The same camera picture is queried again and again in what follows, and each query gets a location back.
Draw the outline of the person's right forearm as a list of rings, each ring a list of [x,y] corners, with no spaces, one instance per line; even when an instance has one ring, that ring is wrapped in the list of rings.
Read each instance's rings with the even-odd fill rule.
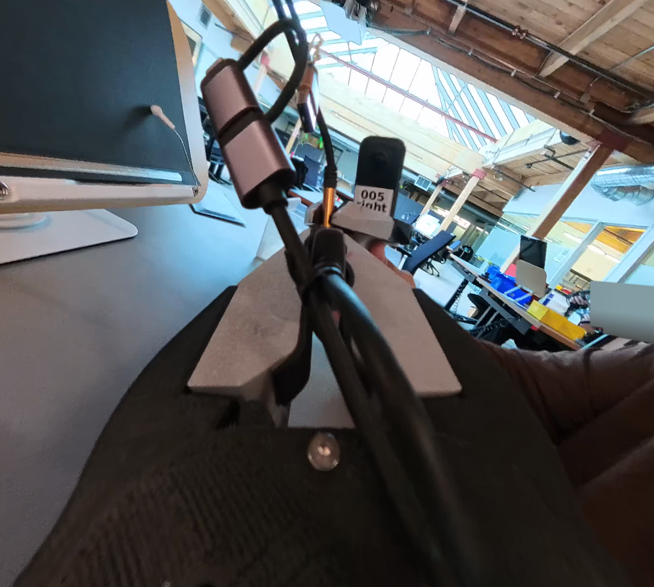
[[[634,585],[653,585],[653,345],[527,351],[480,345],[546,429],[590,527]]]

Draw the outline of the dark blue office chair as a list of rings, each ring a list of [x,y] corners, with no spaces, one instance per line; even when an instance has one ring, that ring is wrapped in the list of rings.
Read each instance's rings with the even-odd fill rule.
[[[401,270],[415,275],[418,270],[423,270],[430,261],[446,249],[453,240],[455,235],[447,231],[438,232],[433,238],[417,246],[405,257]]]

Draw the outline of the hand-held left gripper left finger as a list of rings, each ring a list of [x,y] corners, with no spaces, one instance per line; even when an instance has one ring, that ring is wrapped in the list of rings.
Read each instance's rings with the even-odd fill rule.
[[[188,388],[289,406],[309,380],[313,343],[285,252],[265,260],[230,295]]]

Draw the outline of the black braided cable orange plugs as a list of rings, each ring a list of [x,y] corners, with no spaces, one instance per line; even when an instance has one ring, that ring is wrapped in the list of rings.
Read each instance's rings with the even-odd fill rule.
[[[319,132],[323,141],[326,157],[323,180],[323,225],[329,227],[335,206],[338,174],[328,126],[319,108],[318,73],[313,59],[315,51],[309,49],[306,32],[300,24],[293,1],[272,0],[272,3],[280,21],[290,20],[292,22],[290,31],[285,35],[296,65],[299,65],[301,61],[305,63],[303,77],[291,78],[288,84],[292,85],[291,94],[298,96],[298,116],[304,131],[306,133]]]

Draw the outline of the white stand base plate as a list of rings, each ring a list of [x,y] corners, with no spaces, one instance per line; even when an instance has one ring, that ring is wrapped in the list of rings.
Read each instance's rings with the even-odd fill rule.
[[[1,215],[1,264],[132,239],[137,228],[104,210]]]

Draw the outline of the black book stand board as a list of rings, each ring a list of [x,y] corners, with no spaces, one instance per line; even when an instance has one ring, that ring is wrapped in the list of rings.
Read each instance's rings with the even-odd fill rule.
[[[207,185],[192,54],[168,0],[1,0],[1,214],[192,204]]]

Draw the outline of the grey flat panel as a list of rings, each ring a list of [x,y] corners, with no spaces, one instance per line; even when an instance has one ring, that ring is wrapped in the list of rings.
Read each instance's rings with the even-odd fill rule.
[[[247,222],[242,216],[242,208],[229,196],[227,190],[217,184],[210,184],[204,197],[190,205],[195,214],[216,219],[223,223],[234,224],[243,228]]]

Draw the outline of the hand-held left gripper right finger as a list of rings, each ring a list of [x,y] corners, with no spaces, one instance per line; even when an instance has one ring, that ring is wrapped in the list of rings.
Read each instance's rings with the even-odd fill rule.
[[[355,294],[367,307],[416,393],[425,397],[459,394],[461,384],[406,274],[390,268],[355,241],[348,241],[346,246]]]

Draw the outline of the silver air duct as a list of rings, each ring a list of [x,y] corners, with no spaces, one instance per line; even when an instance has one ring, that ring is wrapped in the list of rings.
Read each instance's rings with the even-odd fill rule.
[[[609,166],[597,171],[590,185],[606,199],[642,206],[653,200],[653,165]]]

